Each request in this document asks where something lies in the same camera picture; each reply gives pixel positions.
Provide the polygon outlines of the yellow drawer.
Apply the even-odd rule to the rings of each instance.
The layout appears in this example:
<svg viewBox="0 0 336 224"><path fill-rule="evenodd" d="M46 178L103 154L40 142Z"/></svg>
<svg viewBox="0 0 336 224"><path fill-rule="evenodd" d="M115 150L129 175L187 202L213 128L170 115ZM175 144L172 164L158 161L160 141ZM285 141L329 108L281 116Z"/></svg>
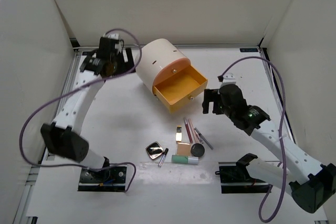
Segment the yellow drawer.
<svg viewBox="0 0 336 224"><path fill-rule="evenodd" d="M170 113L174 113L201 94L208 80L193 66L188 66L175 73L167 80L153 87L153 94L164 104Z"/></svg>

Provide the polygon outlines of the mint green tube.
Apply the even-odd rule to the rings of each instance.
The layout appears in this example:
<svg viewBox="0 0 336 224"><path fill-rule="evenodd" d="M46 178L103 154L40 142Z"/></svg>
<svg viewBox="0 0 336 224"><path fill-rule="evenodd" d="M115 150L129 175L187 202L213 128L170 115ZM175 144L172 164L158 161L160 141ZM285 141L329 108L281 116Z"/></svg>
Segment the mint green tube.
<svg viewBox="0 0 336 224"><path fill-rule="evenodd" d="M176 164L197 165L199 159L193 156L172 155L171 162Z"/></svg>

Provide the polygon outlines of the black square compact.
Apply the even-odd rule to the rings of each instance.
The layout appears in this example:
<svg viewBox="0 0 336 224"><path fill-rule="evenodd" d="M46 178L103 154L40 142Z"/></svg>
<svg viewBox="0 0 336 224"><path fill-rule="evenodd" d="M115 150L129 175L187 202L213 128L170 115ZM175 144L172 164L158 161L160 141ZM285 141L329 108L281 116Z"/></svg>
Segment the black square compact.
<svg viewBox="0 0 336 224"><path fill-rule="evenodd" d="M146 153L148 154L151 160L155 160L163 154L163 148L158 142L153 142L145 148Z"/></svg>

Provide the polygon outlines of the orange plastic drawer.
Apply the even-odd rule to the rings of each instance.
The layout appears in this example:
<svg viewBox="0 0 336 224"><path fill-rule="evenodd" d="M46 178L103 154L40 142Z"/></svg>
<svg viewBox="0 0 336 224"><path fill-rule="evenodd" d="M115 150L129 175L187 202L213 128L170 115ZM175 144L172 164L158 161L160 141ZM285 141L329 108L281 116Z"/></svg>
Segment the orange plastic drawer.
<svg viewBox="0 0 336 224"><path fill-rule="evenodd" d="M191 61L188 58L181 58L176 61L173 61L172 63L168 64L166 67L164 67L162 70L159 71L159 73L156 75L153 81L152 86L154 87L160 84L161 82L167 80L171 76L173 76L174 75L174 73L172 73L173 69L176 69L177 70L176 73L178 73L190 65Z"/></svg>

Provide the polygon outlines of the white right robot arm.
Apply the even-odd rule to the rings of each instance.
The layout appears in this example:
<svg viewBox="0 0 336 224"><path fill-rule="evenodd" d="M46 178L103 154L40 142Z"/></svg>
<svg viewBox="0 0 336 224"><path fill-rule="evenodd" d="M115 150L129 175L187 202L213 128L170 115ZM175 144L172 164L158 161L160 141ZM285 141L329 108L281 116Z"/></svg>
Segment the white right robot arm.
<svg viewBox="0 0 336 224"><path fill-rule="evenodd" d="M323 165L288 137L279 135L270 116L260 107L247 104L237 85L230 83L219 89L205 89L204 114L209 113L210 103L214 114L226 115L238 129L266 147L286 166L283 170L248 153L236 162L236 177L240 181L256 178L284 187L295 203L310 214L335 194L335 165Z"/></svg>

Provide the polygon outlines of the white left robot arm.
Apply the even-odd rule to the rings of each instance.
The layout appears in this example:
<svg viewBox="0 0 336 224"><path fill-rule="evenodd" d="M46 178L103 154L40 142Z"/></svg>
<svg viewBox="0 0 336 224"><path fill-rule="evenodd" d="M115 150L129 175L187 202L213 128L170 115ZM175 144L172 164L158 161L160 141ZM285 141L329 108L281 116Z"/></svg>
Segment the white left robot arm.
<svg viewBox="0 0 336 224"><path fill-rule="evenodd" d="M132 53L123 53L124 41L118 34L100 38L98 49L89 52L82 62L72 94L50 124L43 124L40 132L49 153L69 159L92 169L99 182L110 177L109 160L92 151L81 136L87 112L105 78L123 74L134 66Z"/></svg>

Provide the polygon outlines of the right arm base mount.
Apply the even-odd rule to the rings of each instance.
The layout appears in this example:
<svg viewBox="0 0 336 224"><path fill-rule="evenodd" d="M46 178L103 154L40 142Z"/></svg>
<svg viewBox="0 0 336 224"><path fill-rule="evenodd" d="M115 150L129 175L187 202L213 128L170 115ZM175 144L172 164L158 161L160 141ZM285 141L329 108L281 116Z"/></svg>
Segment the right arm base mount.
<svg viewBox="0 0 336 224"><path fill-rule="evenodd" d="M248 153L235 164L222 164L215 172L220 179L222 194L261 194L266 193L270 185L248 174L247 166L258 156Z"/></svg>

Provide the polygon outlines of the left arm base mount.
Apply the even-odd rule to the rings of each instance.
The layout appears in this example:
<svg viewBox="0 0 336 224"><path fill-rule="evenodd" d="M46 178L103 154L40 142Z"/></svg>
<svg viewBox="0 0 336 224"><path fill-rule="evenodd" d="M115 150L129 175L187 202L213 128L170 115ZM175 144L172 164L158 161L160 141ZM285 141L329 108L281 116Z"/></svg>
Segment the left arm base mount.
<svg viewBox="0 0 336 224"><path fill-rule="evenodd" d="M78 191L123 193L126 188L126 175L126 165L118 165L98 172L82 169Z"/></svg>

